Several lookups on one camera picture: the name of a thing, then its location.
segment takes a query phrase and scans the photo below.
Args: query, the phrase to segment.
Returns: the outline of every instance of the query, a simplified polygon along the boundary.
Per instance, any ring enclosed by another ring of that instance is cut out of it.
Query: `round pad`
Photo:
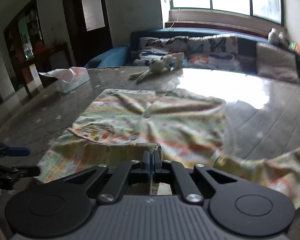
[[[285,195],[242,180],[218,187],[208,210],[223,228],[248,237],[286,232],[295,212]]]
[[[30,238],[65,235],[81,226],[91,212],[81,185],[53,182],[18,193],[5,208],[11,230]]]
[[[53,216],[59,213],[66,205],[66,202],[58,196],[40,196],[29,201],[28,209],[37,216]]]
[[[272,210],[270,200],[259,195],[245,195],[235,202],[237,209],[247,216],[264,216]]]

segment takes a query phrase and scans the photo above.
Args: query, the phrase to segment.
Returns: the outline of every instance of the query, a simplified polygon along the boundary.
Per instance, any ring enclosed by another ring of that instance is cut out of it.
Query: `stuffed animal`
[[[149,68],[145,71],[134,73],[130,75],[131,79],[137,78],[137,83],[143,80],[146,76],[151,73],[161,73],[164,69],[170,71],[173,69],[182,68],[184,53],[173,53],[162,56],[160,59],[153,59],[149,65]]]
[[[278,35],[278,32],[275,28],[272,28],[268,35],[268,41],[270,44],[273,45],[279,45],[280,44],[280,38]]]
[[[279,38],[280,38],[280,44],[284,48],[288,49],[289,48],[289,43],[287,41],[286,35],[283,32],[281,32],[281,33],[279,33]]]

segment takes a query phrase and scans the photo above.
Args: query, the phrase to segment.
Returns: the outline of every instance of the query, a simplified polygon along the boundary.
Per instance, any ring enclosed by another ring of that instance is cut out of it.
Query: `blanket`
[[[104,90],[40,160],[44,183],[100,163],[115,168],[162,150],[163,159],[197,163],[278,190],[300,207],[300,149],[272,160],[247,161],[223,153],[225,101],[185,90]]]

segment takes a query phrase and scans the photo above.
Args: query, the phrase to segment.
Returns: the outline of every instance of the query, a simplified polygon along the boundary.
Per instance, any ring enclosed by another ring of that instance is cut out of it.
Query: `tissue box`
[[[71,67],[69,69],[55,69],[46,73],[39,73],[46,77],[58,79],[57,90],[61,93],[69,93],[73,89],[87,82],[90,77],[86,68]]]
[[[58,84],[57,90],[64,94],[71,92],[78,86],[80,86],[90,80],[90,76],[89,76],[86,68],[71,67],[70,69],[74,72],[74,76],[73,76],[71,82],[65,82],[63,80],[58,80],[59,84]]]

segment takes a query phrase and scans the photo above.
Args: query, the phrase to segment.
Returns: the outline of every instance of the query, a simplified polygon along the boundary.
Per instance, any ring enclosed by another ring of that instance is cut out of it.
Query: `door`
[[[105,0],[63,0],[77,66],[112,48]]]

